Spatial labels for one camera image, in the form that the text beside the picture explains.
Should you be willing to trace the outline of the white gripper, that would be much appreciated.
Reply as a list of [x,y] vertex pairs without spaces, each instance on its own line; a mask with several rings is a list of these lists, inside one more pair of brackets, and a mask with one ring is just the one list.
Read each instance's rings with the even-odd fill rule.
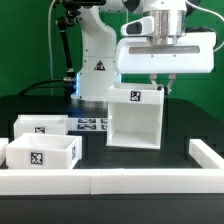
[[187,33],[175,45],[153,46],[147,37],[123,38],[117,45],[116,69],[120,74],[150,74],[155,90],[156,74],[169,74],[167,94],[170,94],[176,74],[213,70],[214,46],[214,32]]

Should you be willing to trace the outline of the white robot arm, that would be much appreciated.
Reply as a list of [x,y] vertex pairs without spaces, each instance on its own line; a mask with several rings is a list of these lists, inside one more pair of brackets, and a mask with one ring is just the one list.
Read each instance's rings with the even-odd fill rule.
[[82,8],[83,65],[76,97],[105,102],[107,90],[123,74],[209,73],[214,68],[216,34],[188,30],[192,0],[107,0],[105,11],[129,10],[142,17],[121,27],[122,38],[104,24],[100,8]]

